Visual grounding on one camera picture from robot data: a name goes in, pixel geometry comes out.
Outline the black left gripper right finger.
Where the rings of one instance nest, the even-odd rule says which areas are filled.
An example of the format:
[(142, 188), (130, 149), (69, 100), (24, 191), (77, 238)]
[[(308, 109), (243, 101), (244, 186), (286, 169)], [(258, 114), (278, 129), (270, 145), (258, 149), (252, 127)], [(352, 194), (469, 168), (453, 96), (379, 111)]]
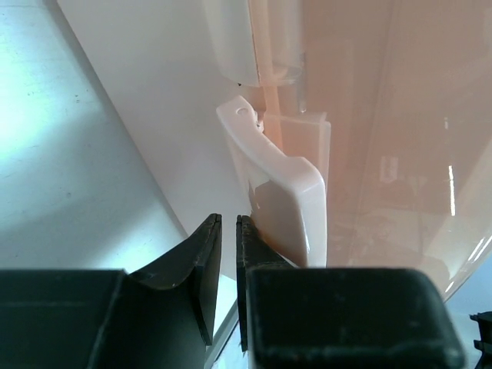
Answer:
[(441, 296), (407, 268), (296, 268), (236, 223), (241, 348), (252, 368), (462, 368)]

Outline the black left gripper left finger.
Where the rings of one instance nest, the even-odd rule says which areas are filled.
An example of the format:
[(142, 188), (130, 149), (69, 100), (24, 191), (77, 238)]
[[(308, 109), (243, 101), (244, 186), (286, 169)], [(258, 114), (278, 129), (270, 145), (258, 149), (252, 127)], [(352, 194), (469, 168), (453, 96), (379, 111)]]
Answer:
[(143, 268), (1, 272), (3, 368), (202, 368), (214, 334), (222, 220)]

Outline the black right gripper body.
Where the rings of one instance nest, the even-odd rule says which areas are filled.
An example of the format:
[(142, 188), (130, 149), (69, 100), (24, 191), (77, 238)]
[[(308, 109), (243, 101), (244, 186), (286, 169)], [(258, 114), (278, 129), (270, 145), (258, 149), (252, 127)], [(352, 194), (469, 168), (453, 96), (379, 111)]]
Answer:
[(474, 340), (474, 347), (481, 352), (476, 369), (492, 367), (492, 312), (471, 314), (470, 319), (478, 324), (480, 339)]

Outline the pink plastic toolbox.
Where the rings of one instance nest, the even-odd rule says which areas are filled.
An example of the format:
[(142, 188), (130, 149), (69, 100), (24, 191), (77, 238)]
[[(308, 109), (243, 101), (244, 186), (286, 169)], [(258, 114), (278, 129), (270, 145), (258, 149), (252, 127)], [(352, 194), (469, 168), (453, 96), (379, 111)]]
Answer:
[(317, 166), (327, 262), (424, 271), (452, 298), (491, 254), (489, 1), (61, 1), (178, 220), (265, 219), (228, 104)]

